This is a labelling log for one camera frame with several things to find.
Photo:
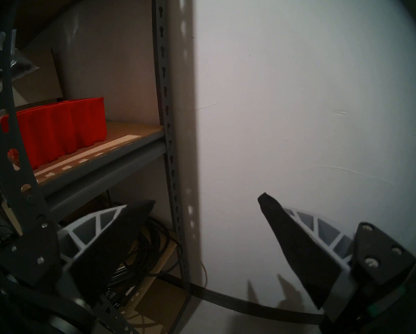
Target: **red bin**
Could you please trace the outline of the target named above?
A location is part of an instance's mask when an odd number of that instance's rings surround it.
[[[32,169],[106,138],[103,98],[66,100],[16,112]],[[0,120],[8,131],[8,115]],[[9,157],[18,164],[15,152]]]

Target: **perforated metal upright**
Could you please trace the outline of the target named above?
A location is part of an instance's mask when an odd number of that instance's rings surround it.
[[[155,84],[159,103],[160,124],[165,128],[166,154],[165,168],[168,184],[169,205],[172,223],[179,243],[183,247],[180,257],[180,274],[183,286],[189,292],[189,268],[185,248],[185,232],[183,227],[182,204],[179,185],[179,169],[177,158],[177,141],[174,129],[174,110],[171,99],[171,81],[169,72],[168,44],[168,2],[152,0],[152,38],[154,44]]]
[[[0,91],[0,115],[8,114],[9,131],[4,133],[0,125],[0,189],[8,202],[23,231],[30,230],[39,220],[50,219],[51,212],[45,201],[38,183],[36,182],[32,168],[22,142],[16,119],[16,110],[13,102],[11,87],[10,59],[11,59],[11,32],[15,19],[16,8],[19,0],[0,0],[0,35],[5,33],[5,39],[0,45],[0,69],[3,73],[2,91]],[[181,207],[178,159],[176,155],[176,140],[174,135],[174,116],[171,101],[171,83],[169,73],[169,47],[167,27],[167,0],[152,0],[152,31],[155,61],[155,80],[157,87],[157,99],[159,104],[160,122],[165,129],[166,153],[164,155],[167,174],[168,195],[171,206],[171,217],[177,238],[183,247],[180,257],[180,273],[183,286],[187,291],[187,299],[182,307],[170,332],[175,328],[186,304],[189,302],[189,268],[186,254],[185,234]],[[19,153],[19,169],[17,170],[9,161],[7,153],[16,149]],[[21,187],[24,184],[31,186],[31,194],[23,195]],[[123,316],[115,310],[107,299],[103,297],[101,309],[110,307],[104,316],[111,322],[116,331],[126,333],[127,322]],[[134,328],[129,328],[128,333],[136,333]]]

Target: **white wall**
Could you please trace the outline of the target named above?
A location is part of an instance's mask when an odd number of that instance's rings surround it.
[[[159,124],[151,0],[85,0],[27,47],[52,48],[67,99],[104,97],[106,119]],[[171,221],[162,158],[111,189],[113,200],[157,201]]]
[[[262,192],[348,235],[373,222],[416,254],[416,27],[401,3],[171,0],[170,10],[195,282],[274,307],[280,274],[315,311],[260,212]]]

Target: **particleboard shelf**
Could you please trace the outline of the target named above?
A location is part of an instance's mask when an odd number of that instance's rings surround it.
[[[166,152],[162,126],[107,122],[107,137],[34,170],[52,219],[60,221]]]
[[[126,306],[119,310],[140,334],[166,334],[186,299],[183,289],[156,279],[134,309]]]
[[[107,136],[104,141],[80,148],[33,170],[45,196],[83,173],[96,170],[164,135],[162,126],[148,124],[107,122],[106,127]]]
[[[146,238],[149,239],[149,233],[148,233],[147,229],[142,228],[142,233],[145,235]],[[171,231],[170,235],[171,235],[172,238],[177,240],[177,235],[175,234],[175,232]],[[160,233],[160,249],[163,249],[163,247],[165,245],[165,241],[166,241],[165,235]],[[131,247],[130,251],[132,251],[136,246],[137,246],[137,241],[135,241],[132,244],[132,247]],[[166,262],[171,257],[172,253],[175,251],[176,247],[177,247],[177,245],[175,244],[175,242],[172,241],[172,240],[169,240],[169,244],[168,244],[167,249],[165,250],[163,255],[160,257],[158,263],[155,265],[153,270],[151,270],[151,273],[159,273],[162,270],[162,268],[164,267]],[[135,260],[135,257],[136,257],[136,254],[132,255],[127,260],[127,264],[130,265],[131,263],[133,263],[133,261]],[[150,286],[152,285],[154,280],[155,280],[155,277],[146,277],[143,280],[143,283],[140,287],[140,290],[129,300],[128,305],[123,310],[120,310],[120,311],[125,311],[125,313],[127,315],[131,316],[132,311],[135,309],[137,304],[142,300],[143,296],[146,294],[146,292],[148,291],[148,289],[150,288]]]

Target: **metal shelving unit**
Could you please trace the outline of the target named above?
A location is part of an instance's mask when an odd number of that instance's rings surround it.
[[[0,92],[0,111],[9,115],[9,132],[4,133],[0,125],[0,190],[18,219],[23,231],[30,230],[39,220],[59,221],[73,210],[84,205],[98,194],[118,183],[126,176],[140,169],[150,161],[164,156],[167,174],[168,195],[173,228],[178,242],[183,247],[180,258],[180,274],[185,295],[175,321],[168,326],[168,332],[175,328],[186,304],[189,302],[189,268],[187,264],[183,217],[181,215],[178,160],[174,136],[173,105],[170,98],[167,43],[167,0],[152,0],[152,30],[155,61],[155,78],[160,123],[164,131],[148,135],[134,143],[122,146],[101,158],[80,165],[71,172],[59,175],[45,184],[38,184],[30,167],[16,119],[10,76],[11,31],[19,0],[0,0],[0,33],[5,40],[0,50],[0,69],[3,72],[3,86]],[[58,7],[63,13],[72,2]],[[16,170],[7,158],[10,149],[19,153],[19,169]],[[22,192],[23,185],[29,184],[30,194]],[[111,324],[113,330],[136,333],[133,325],[104,297],[94,312]]]

